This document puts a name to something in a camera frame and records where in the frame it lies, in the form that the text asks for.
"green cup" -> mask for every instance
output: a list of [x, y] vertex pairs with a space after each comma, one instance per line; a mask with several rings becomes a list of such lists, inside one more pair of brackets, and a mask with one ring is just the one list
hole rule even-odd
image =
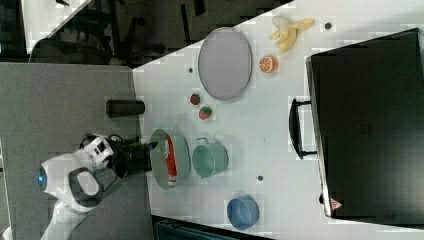
[[194, 149], [192, 161], [194, 170], [202, 178], [221, 173], [228, 166], [228, 154], [224, 146], [218, 143], [209, 143], [206, 138], [197, 139], [198, 146]]

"red warning label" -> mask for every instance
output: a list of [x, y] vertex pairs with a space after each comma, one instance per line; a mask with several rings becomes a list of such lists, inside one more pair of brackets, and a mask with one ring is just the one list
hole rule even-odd
[[339, 209], [343, 206], [343, 204], [341, 204], [340, 202], [338, 202], [338, 201], [336, 201], [332, 198], [330, 198], [330, 203], [331, 203], [331, 209], [333, 209], [333, 211], [337, 210], [337, 209]]

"round tray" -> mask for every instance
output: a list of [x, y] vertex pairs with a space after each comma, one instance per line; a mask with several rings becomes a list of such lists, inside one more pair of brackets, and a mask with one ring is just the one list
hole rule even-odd
[[218, 28], [203, 42], [198, 61], [199, 77], [214, 98], [228, 100], [246, 88], [252, 72], [252, 54], [243, 34]]

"strawberry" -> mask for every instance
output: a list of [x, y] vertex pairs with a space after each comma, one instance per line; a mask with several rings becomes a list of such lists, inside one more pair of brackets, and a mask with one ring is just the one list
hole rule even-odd
[[212, 115], [212, 109], [209, 107], [202, 107], [199, 111], [199, 118], [202, 120], [208, 119]]
[[191, 95], [190, 102], [193, 105], [198, 105], [200, 103], [200, 96], [198, 94]]

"orange slice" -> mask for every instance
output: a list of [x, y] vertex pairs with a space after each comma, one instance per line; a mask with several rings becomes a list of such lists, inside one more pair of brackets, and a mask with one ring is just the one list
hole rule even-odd
[[277, 70], [278, 60], [274, 56], [265, 56], [259, 62], [259, 68], [264, 73], [271, 73]]

